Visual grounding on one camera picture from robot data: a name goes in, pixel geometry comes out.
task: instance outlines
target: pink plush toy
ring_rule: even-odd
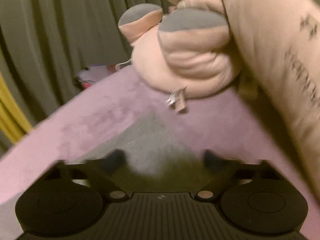
[[[182,0],[164,18],[158,5],[140,4],[127,10],[118,26],[134,47],[138,74],[155,89],[185,88],[186,98],[207,97],[239,74],[242,61],[222,0]]]

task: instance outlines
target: yellow curtain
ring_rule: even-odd
[[[31,124],[12,97],[0,73],[0,129],[13,143],[17,143],[32,129]]]

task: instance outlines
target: black circular cover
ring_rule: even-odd
[[[254,180],[232,187],[221,197],[221,211],[234,225],[257,234],[284,234],[302,225],[305,198],[281,180]]]
[[[102,212],[96,191],[76,183],[51,180],[45,189],[27,190],[16,203],[16,216],[25,232],[65,236],[92,225]]]

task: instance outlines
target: pink blanket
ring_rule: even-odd
[[[295,151],[281,119],[262,96],[245,104],[234,88],[215,97],[188,101],[189,112],[167,108],[168,95],[148,88],[126,67],[74,98],[39,124],[0,161],[0,204],[25,190],[57,159],[73,160],[124,131],[139,117],[156,112],[195,153],[211,148],[248,163],[269,159],[305,196],[308,217],[301,229],[320,235],[320,208],[303,181]]]

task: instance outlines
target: black device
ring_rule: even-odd
[[[194,193],[125,193],[108,179],[123,163],[122,150],[84,164],[57,162],[17,201],[18,240],[306,239],[299,230],[307,202],[267,161],[244,164],[207,150],[213,179]]]

